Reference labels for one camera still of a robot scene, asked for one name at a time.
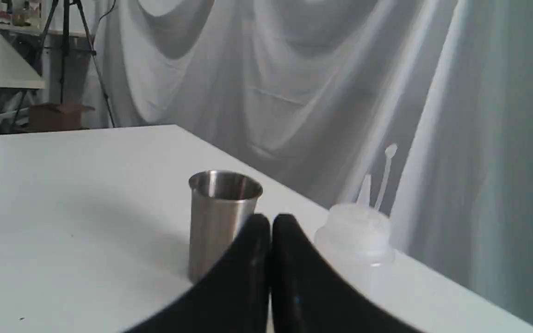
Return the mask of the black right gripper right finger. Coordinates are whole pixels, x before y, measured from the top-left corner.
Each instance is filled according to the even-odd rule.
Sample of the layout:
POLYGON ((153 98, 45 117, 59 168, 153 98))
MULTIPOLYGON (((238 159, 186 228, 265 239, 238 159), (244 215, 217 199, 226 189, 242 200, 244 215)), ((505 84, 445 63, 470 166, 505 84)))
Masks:
POLYGON ((272 313, 276 333, 416 333, 345 282, 291 214, 272 225, 272 313))

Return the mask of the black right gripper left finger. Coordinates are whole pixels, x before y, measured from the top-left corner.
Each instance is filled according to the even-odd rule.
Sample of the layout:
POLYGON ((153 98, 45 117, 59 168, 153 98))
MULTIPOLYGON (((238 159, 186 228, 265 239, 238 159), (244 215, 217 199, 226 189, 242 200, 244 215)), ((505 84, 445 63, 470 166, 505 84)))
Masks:
POLYGON ((186 293, 131 333, 264 333, 269 311, 271 225, 245 221, 217 263, 186 293))

